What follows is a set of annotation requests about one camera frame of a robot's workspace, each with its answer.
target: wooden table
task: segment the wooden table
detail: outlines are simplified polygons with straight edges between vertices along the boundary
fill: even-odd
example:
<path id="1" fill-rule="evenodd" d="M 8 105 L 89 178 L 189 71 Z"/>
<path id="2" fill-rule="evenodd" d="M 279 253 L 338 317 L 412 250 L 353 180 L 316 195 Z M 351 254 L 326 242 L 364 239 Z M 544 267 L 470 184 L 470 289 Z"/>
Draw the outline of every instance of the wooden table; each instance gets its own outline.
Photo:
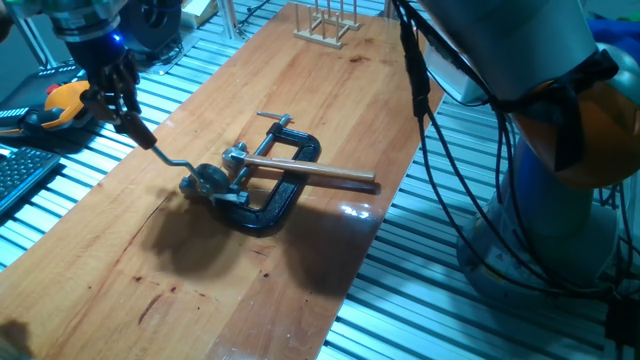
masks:
<path id="1" fill-rule="evenodd" d="M 180 106 L 158 145 L 221 165 L 264 138 L 272 120 L 256 111 L 288 112 L 320 162 L 375 169 L 381 192 L 307 186 L 280 232 L 253 238 L 185 200 L 184 169 L 137 148 L 0 273 L 0 334 L 38 360 L 315 358 L 419 137 L 397 23 L 359 17 L 333 50 L 294 39 L 293 10 Z"/>

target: wooden rod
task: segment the wooden rod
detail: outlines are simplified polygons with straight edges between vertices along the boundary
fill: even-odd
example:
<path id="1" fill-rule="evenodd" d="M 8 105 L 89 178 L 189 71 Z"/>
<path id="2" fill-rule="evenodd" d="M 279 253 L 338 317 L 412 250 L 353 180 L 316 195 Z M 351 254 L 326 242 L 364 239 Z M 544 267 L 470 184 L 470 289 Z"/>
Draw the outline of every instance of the wooden rod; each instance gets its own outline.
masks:
<path id="1" fill-rule="evenodd" d="M 296 3 L 296 31 L 300 31 L 300 16 L 298 15 L 298 3 Z"/>
<path id="2" fill-rule="evenodd" d="M 271 169 L 295 172 L 298 174 L 318 175 L 334 179 L 345 179 L 373 183 L 376 181 L 374 171 L 357 171 L 342 169 L 335 166 L 321 165 L 314 162 L 294 161 L 290 159 L 273 159 L 265 156 L 247 155 L 245 166 L 260 166 Z"/>
<path id="3" fill-rule="evenodd" d="M 321 14 L 320 16 L 322 16 L 320 18 L 322 20 L 322 40 L 324 40 L 324 39 L 327 38 L 327 30 L 326 30 L 326 28 L 324 26 L 324 10 L 322 10 L 322 12 L 320 14 Z"/>
<path id="4" fill-rule="evenodd" d="M 313 21 L 311 21 L 311 7 L 307 6 L 307 12 L 309 13 L 309 35 L 313 33 Z"/>

